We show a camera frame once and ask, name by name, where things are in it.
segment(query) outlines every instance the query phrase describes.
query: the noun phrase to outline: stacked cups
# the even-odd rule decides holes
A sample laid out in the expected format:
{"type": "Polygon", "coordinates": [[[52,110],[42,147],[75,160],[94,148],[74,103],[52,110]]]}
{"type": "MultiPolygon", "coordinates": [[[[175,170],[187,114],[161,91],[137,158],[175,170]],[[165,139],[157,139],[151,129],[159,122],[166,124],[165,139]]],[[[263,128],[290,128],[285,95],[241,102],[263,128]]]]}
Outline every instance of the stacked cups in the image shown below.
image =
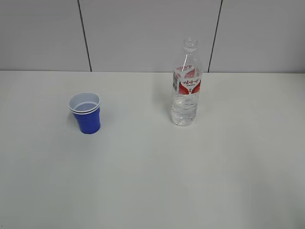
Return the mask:
{"type": "Polygon", "coordinates": [[[93,134],[100,127],[100,98],[91,92],[80,93],[69,101],[69,109],[77,119],[84,134],[93,134]]]}

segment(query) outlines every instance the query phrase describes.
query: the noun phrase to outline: water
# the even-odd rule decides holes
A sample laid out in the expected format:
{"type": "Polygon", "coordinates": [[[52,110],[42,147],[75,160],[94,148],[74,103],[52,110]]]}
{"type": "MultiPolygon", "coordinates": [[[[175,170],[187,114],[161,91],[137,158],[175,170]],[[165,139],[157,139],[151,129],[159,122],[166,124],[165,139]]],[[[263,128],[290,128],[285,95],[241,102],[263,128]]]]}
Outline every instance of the water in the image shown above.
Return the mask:
{"type": "Polygon", "coordinates": [[[187,126],[196,117],[199,93],[180,95],[173,89],[172,120],[176,125],[187,126]]]}

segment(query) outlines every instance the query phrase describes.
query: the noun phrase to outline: blue plastic cup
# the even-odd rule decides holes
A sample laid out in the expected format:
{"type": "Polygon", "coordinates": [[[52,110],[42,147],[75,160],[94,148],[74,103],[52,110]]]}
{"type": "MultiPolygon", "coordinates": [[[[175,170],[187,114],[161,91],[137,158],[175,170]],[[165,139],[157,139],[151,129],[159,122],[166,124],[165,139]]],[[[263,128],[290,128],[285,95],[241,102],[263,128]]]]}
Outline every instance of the blue plastic cup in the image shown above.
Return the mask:
{"type": "Polygon", "coordinates": [[[84,134],[94,134],[100,127],[100,98],[95,93],[80,93],[69,101],[69,109],[74,114],[80,130],[84,134]]]}

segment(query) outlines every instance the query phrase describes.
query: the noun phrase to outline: cup rim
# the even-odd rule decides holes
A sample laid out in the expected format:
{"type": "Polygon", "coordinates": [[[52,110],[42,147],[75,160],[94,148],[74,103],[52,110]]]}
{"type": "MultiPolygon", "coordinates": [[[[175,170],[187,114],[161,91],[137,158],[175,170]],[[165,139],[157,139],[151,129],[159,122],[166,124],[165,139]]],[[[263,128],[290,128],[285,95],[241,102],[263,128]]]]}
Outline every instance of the cup rim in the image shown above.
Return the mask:
{"type": "Polygon", "coordinates": [[[101,104],[101,99],[100,99],[100,97],[99,97],[98,94],[93,93],[93,92],[81,92],[81,93],[75,94],[75,95],[69,100],[69,109],[70,109],[74,114],[79,114],[79,115],[80,115],[80,114],[89,114],[89,113],[91,113],[92,111],[97,110],[97,108],[100,106],[100,104],[101,104]],[[80,94],[93,94],[93,95],[96,95],[96,96],[99,98],[99,102],[96,104],[95,107],[93,107],[93,108],[91,108],[91,109],[89,109],[89,110],[86,110],[86,111],[77,111],[77,110],[73,109],[72,107],[70,107],[70,102],[71,102],[71,100],[72,100],[74,97],[76,97],[77,95],[80,95],[80,94]]]}
{"type": "Polygon", "coordinates": [[[91,113],[97,111],[99,108],[100,108],[100,106],[97,106],[97,107],[95,107],[95,109],[93,111],[89,111],[87,113],[78,113],[78,112],[74,112],[74,111],[71,111],[71,112],[76,115],[88,115],[88,114],[91,114],[91,113]]]}

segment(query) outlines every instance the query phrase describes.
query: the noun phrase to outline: wall seam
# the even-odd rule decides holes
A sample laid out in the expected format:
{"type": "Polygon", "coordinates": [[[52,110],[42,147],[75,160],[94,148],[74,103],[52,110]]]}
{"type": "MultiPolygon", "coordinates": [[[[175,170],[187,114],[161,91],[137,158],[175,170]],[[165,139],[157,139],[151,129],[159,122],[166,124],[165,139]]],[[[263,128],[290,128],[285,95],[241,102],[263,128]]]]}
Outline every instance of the wall seam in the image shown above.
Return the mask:
{"type": "Polygon", "coordinates": [[[79,13],[80,13],[82,33],[83,33],[84,40],[85,40],[85,45],[86,45],[87,58],[88,58],[88,62],[89,62],[89,69],[90,69],[90,72],[92,72],[91,60],[90,60],[89,49],[88,49],[87,38],[86,38],[86,32],[85,32],[84,22],[83,22],[82,14],[81,14],[80,0],[77,0],[77,5],[78,5],[79,13]]]}
{"type": "Polygon", "coordinates": [[[214,40],[213,40],[213,45],[212,45],[212,50],[211,50],[211,56],[210,56],[210,61],[209,61],[208,73],[210,72],[210,67],[211,67],[212,56],[213,56],[213,52],[214,52],[215,40],[216,40],[216,35],[217,35],[218,24],[219,24],[219,18],[220,18],[222,6],[223,6],[223,0],[220,1],[220,7],[219,7],[219,12],[218,12],[218,18],[217,18],[216,28],[215,28],[215,34],[214,34],[214,40]]]}

